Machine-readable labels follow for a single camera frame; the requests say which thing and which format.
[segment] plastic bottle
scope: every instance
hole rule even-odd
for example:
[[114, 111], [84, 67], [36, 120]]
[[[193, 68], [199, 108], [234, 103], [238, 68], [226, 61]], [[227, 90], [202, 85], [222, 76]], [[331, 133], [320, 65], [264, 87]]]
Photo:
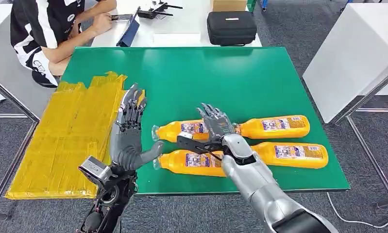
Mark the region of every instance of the plastic bottle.
[[[304, 137], [309, 133], [308, 119], [302, 115], [255, 118], [234, 124], [236, 132], [251, 139]], [[181, 132], [190, 133], [194, 140], [207, 140], [208, 129], [203, 120], [174, 121], [166, 126], [152, 127], [152, 138], [176, 142]]]
[[[327, 150], [319, 144], [263, 142], [251, 148], [267, 165], [322, 168], [328, 163]], [[222, 157], [221, 151], [213, 153]], [[225, 177], [221, 161], [208, 153], [200, 155], [188, 150], [163, 154], [154, 160], [154, 168], [164, 168], [179, 174]]]

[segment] bottle label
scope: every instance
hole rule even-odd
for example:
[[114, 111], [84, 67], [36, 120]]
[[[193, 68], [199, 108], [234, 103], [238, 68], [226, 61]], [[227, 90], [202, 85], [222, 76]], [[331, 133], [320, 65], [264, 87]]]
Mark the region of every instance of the bottle label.
[[203, 122], [198, 123], [183, 123], [181, 124], [181, 132], [185, 133], [208, 133], [208, 129], [206, 128]]
[[221, 167], [221, 161], [210, 154], [187, 153], [185, 166], [196, 167]]
[[305, 127], [304, 121], [299, 116], [262, 120], [264, 131], [287, 130]]
[[278, 159], [322, 159], [318, 146], [275, 146], [275, 157]]

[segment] person's arm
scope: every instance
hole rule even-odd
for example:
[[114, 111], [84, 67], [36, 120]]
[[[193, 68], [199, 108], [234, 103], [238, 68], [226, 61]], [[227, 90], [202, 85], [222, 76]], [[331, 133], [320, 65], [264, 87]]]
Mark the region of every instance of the person's arm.
[[82, 23], [90, 18], [93, 18], [93, 17], [99, 15], [99, 14], [112, 11], [116, 7], [117, 7], [117, 0], [101, 0], [97, 4], [95, 4], [93, 7], [80, 13], [75, 18], [75, 24], [78, 25], [79, 23]]
[[111, 16], [109, 13], [100, 14], [94, 18], [91, 27], [76, 37], [59, 44], [57, 48], [42, 47], [45, 56], [52, 63], [58, 63], [71, 56], [76, 46], [82, 46], [95, 36], [102, 34], [111, 28]]

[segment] black and white shirt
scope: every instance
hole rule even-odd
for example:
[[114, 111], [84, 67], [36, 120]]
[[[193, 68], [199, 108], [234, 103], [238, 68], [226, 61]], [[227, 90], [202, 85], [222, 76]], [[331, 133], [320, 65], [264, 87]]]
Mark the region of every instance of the black and white shirt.
[[43, 46], [55, 49], [68, 40], [85, 0], [15, 0], [11, 10], [11, 44], [22, 65]]

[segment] robotic thumb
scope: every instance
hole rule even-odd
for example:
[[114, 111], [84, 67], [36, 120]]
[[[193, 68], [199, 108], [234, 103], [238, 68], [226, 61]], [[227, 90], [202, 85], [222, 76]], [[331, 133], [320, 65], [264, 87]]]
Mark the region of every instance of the robotic thumb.
[[163, 141], [157, 141], [154, 143], [150, 150], [142, 152], [138, 155], [133, 164], [130, 164], [130, 170], [137, 170], [144, 164], [158, 158], [162, 154], [162, 147], [164, 146]]

